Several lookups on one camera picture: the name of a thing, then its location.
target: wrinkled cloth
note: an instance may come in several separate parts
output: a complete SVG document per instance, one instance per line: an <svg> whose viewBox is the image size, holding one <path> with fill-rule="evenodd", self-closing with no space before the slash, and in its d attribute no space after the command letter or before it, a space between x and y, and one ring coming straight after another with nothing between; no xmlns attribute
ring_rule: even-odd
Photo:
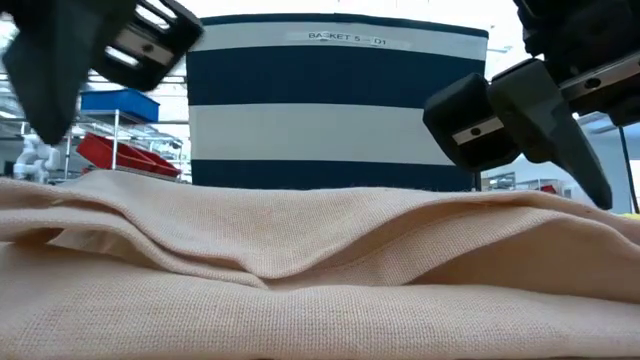
<svg viewBox="0 0 640 360"><path fill-rule="evenodd" d="M640 221L541 192L0 180L0 359L640 358Z"/></svg>

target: knit fabric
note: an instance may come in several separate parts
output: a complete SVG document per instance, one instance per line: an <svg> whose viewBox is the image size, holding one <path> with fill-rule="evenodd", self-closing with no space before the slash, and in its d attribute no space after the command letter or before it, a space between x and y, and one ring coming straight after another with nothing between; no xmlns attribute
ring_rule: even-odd
<svg viewBox="0 0 640 360"><path fill-rule="evenodd" d="M540 192L0 180L0 359L640 357L640 221Z"/></svg>

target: basket label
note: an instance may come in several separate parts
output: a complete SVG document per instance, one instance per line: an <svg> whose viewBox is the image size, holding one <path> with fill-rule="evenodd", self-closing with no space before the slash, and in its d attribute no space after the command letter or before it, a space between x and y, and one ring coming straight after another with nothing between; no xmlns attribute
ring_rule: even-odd
<svg viewBox="0 0 640 360"><path fill-rule="evenodd" d="M335 31L292 32L286 35L289 41L333 41L351 44L369 45L396 50L407 50L411 43L406 41L384 39L377 36L349 34Z"/></svg>

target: blue and white stripe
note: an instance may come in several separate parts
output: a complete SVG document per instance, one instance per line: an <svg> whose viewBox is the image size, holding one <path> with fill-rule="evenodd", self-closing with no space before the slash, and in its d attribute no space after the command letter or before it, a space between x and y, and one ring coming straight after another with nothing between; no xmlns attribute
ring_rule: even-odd
<svg viewBox="0 0 640 360"><path fill-rule="evenodd" d="M344 14L203 22L187 56L195 184L470 188L422 107L484 71L486 32Z"/></svg>

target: metal shelving rack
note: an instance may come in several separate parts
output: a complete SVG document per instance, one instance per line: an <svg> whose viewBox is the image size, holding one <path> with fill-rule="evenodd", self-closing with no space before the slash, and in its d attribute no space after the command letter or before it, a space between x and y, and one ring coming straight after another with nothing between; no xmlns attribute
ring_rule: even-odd
<svg viewBox="0 0 640 360"><path fill-rule="evenodd" d="M14 138L11 138L11 140L17 140L21 138L21 135L24 135L26 133L26 126L25 124L28 124L26 122L26 119L24 118L0 118L0 123L20 123L20 133L15 134ZM97 128L95 128L96 124L105 124L105 125L109 125L111 127L113 127L111 133L109 134L109 131L105 131L105 130L98 130ZM169 122L169 124L188 124L188 122L186 121L175 121L175 122ZM86 131L86 132L92 132L92 133L97 133L99 135L103 135L103 136L107 136L107 137L113 137L113 151L112 151L112 160L111 160L111 169L112 170L117 170L117 171L125 171L125 172L130 172L130 173L135 173L135 174L139 174L139 175L144 175L144 176L149 176L149 177L154 177L154 178L158 178L158 179L162 179L162 180L168 180L168 181L179 181L179 177L173 178L173 177L169 177L169 176L164 176L164 175L160 175L160 174L156 174L156 173L152 173L152 172L147 172L147 171L142 171L142 170L138 170L138 169L131 169L131 168L127 168L127 167L123 167L123 166L118 166L116 163L116 159L117 159L117 154L118 154L118 141L119 141L119 135L121 132L126 131L124 129L132 127L139 127L139 128L143 128L143 129L152 129L153 132L157 133L157 130L153 127L151 127L150 125L155 125L155 124L149 124L146 122L141 121L140 119L131 116L125 112L121 112L119 110L114 110L114 111L89 111L89 112L82 112L80 113L77 117L76 120L74 121L74 126L78 126L80 129ZM146 141L171 141L174 143L177 143L180 145L180 155L179 155L179 159L180 162L181 160L181 154L182 154L182 145L183 142L181 139L174 137L174 136L170 136L170 135L164 135L164 136L147 136L145 134L148 134L145 131L142 131L142 135L140 134L133 134L131 137L135 138L137 140L146 140ZM75 136L72 133L72 130L69 131L69 134L67 134L67 141L66 141L66 147L65 147L65 162L64 162L64 179L61 179L63 181L69 180L69 163L70 163L70 158L71 158L71 150L73 147L72 144L72 139ZM0 138L0 141L2 140L10 140L8 138Z"/></svg>

